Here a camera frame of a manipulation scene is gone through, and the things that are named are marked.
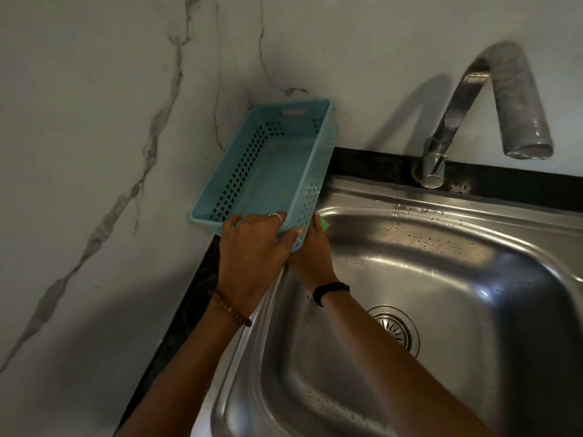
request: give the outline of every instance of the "drain strainer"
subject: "drain strainer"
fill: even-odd
[[[414,357],[419,353],[419,333],[413,321],[403,311],[390,305],[379,305],[368,310],[385,330]]]

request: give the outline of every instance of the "hand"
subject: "hand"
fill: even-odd
[[[288,262],[295,277],[310,294],[319,286],[339,281],[332,268],[330,243],[322,230],[318,213],[312,216],[302,248],[290,254]]]
[[[286,212],[278,214],[285,220]],[[278,243],[281,220],[276,215],[250,214],[243,219],[237,214],[223,224],[217,289],[244,316],[255,310],[304,231],[292,228]]]

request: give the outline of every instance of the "forearm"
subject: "forearm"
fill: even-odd
[[[215,300],[118,436],[188,436],[223,351],[239,324]]]
[[[493,435],[348,292],[326,293],[322,304],[399,436]]]

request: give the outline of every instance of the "black granite ledge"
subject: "black granite ledge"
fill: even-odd
[[[411,176],[419,158],[336,147],[327,170],[329,175],[353,176],[422,188]],[[583,178],[487,165],[447,161],[445,183],[438,191],[493,198],[555,210],[583,212]],[[186,291],[179,309],[142,376],[124,412],[120,426],[140,403],[158,374],[179,350],[205,312],[219,273],[219,238],[215,236]]]

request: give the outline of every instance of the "faucet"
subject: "faucet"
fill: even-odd
[[[444,183],[448,147],[482,86],[492,78],[504,154],[517,160],[545,160],[553,140],[535,79],[522,48],[511,41],[493,44],[464,72],[435,133],[425,141],[413,177],[423,187]]]

